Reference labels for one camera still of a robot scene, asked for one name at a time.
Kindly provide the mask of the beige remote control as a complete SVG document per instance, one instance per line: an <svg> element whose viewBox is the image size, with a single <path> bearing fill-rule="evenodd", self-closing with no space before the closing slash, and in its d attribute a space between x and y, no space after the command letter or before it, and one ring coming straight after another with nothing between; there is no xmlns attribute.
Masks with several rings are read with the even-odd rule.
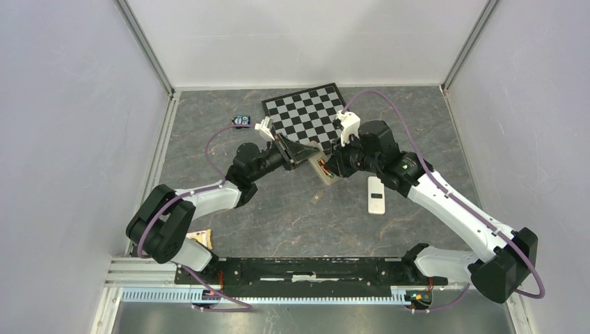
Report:
<svg viewBox="0 0 590 334"><path fill-rule="evenodd" d="M328 158L327 158L326 154L324 153L324 151L322 150L321 145L319 143L317 143L316 141L310 141L309 146L312 146L312 147L318 149L318 152L315 152L308 159L308 162L310 163L311 167L313 168L315 173L319 176L320 180L325 185L330 186L330 185L334 184L338 180L338 177L334 173L325 169L325 164L328 161Z"/></svg>

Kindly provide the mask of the beige battery cover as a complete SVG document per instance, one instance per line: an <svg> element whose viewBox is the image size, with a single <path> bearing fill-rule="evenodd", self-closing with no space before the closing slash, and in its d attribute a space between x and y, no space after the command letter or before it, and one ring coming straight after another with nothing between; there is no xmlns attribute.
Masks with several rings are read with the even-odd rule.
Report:
<svg viewBox="0 0 590 334"><path fill-rule="evenodd" d="M314 194L314 195L311 197L311 199L310 199L310 202L311 202L313 205L316 205L316 204L317 204L317 203L318 203L318 202L319 202L319 201L322 199L322 197L324 196L324 194L325 194L325 190L324 190L324 189L320 189L320 190L318 190L318 191L317 191L317 192L316 192L316 193L315 193L315 194Z"/></svg>

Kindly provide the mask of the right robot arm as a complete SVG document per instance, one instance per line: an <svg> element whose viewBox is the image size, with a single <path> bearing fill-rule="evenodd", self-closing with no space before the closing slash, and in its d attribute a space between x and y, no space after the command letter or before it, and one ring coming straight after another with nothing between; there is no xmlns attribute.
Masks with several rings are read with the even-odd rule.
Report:
<svg viewBox="0 0 590 334"><path fill-rule="evenodd" d="M505 302L532 274L539 238L529 228L515 230L455 191L415 152L399 149L381 120L345 127L332 140L326 169L338 177L373 173L384 187L436 216L469 246L468 251L418 244L405 255L402 276L411 284L427 277L470 283L487 299Z"/></svg>

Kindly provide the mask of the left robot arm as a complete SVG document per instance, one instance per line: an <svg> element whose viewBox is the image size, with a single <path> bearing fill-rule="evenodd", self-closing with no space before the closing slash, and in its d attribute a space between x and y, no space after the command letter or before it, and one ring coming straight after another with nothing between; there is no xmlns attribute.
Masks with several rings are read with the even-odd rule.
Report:
<svg viewBox="0 0 590 334"><path fill-rule="evenodd" d="M187 238L192 221L214 212L241 207L257 192L256 181L278 168L293 170L321 148L291 141L282 134L260 150L243 143L220 181L196 189L153 188L125 230L141 258L159 264L173 262L192 269L201 283L218 276L217 257L202 244Z"/></svg>

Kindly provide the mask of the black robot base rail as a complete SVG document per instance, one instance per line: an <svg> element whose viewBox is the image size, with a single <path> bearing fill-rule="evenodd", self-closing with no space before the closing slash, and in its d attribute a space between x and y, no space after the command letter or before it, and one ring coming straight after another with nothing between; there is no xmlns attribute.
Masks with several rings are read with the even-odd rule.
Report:
<svg viewBox="0 0 590 334"><path fill-rule="evenodd" d="M231 297L387 297L393 286L449 282L400 257L226 257L198 275Z"/></svg>

